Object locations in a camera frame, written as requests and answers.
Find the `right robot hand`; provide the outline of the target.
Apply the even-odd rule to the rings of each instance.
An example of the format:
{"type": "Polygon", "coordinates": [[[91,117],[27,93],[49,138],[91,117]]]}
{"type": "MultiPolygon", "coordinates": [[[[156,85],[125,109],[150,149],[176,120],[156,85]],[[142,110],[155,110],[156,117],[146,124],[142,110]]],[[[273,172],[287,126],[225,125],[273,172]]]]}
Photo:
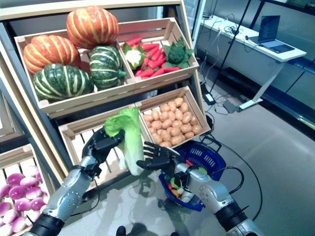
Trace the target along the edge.
{"type": "Polygon", "coordinates": [[[167,170],[175,168],[178,164],[184,163],[183,157],[174,149],[160,145],[144,142],[144,160],[137,160],[136,164],[145,170],[167,170]]]}

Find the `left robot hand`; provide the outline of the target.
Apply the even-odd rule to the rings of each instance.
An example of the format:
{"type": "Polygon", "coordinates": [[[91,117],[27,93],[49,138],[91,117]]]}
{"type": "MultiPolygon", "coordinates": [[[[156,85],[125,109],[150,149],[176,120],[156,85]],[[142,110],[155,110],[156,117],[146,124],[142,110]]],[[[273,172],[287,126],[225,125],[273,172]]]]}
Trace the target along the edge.
{"type": "Polygon", "coordinates": [[[98,164],[102,164],[107,159],[111,149],[117,147],[125,138],[125,131],[119,130],[118,134],[110,137],[105,132],[105,127],[97,130],[85,143],[82,150],[82,158],[91,157],[98,164]]]}

